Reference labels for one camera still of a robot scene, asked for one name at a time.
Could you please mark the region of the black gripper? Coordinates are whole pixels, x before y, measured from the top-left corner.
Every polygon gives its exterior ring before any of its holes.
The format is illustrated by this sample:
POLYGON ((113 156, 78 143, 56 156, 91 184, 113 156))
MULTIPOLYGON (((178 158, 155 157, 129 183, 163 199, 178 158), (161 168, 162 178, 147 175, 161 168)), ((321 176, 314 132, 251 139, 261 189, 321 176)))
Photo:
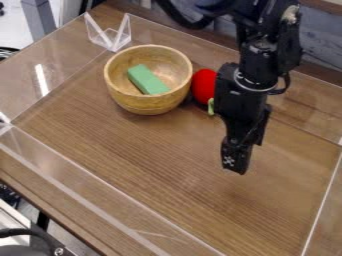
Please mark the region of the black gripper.
POLYGON ((219 68, 214 89, 214 113, 226 125, 221 146, 222 167, 239 175, 249 170, 253 145, 261 145, 272 114, 269 93, 278 79, 246 79, 237 63, 219 68))

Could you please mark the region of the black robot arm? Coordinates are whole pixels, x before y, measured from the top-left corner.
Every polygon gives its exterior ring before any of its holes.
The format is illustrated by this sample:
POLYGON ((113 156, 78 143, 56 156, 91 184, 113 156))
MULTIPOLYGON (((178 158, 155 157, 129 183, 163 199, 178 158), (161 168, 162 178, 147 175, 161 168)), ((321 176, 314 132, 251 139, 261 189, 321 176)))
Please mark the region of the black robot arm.
POLYGON ((218 70, 213 108, 226 125, 222 166, 243 174, 253 147, 264 142, 272 115, 268 98, 288 91, 278 82, 292 82, 290 71, 301 64, 300 0, 195 0, 193 8, 202 14, 195 22, 186 19, 171 0, 157 2, 189 29, 207 27, 219 16, 233 17, 239 61, 225 63, 218 70))

